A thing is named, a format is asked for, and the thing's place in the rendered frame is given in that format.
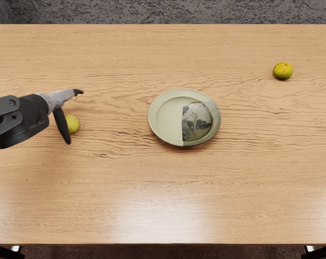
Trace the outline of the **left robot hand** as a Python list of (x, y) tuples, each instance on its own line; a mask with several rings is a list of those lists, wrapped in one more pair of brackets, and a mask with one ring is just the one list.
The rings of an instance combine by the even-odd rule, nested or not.
[(83, 93), (84, 91), (73, 88), (66, 88), (49, 94), (36, 93), (36, 95), (43, 98), (47, 103), (47, 114), (49, 115), (50, 113), (53, 113), (57, 128), (67, 145), (71, 144), (71, 137), (62, 107), (65, 102)]

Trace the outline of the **small yellow-green fruit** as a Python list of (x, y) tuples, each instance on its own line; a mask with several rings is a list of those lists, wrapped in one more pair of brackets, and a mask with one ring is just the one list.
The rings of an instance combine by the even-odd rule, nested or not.
[(66, 119), (69, 135), (76, 133), (80, 127), (80, 122), (78, 118), (73, 115), (66, 115), (65, 119)]

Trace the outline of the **pale patterned plate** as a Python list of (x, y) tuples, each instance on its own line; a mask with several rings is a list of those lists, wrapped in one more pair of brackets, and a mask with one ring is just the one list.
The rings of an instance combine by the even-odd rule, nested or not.
[(174, 146), (196, 146), (209, 141), (221, 125), (221, 112), (206, 94), (188, 88), (166, 91), (148, 111), (153, 133)]

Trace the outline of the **green-orange round fruit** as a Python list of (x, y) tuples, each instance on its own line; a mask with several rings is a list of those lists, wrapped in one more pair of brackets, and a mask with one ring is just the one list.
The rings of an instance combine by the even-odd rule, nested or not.
[(293, 75), (293, 66), (287, 62), (279, 62), (273, 68), (273, 75), (279, 80), (287, 80)]

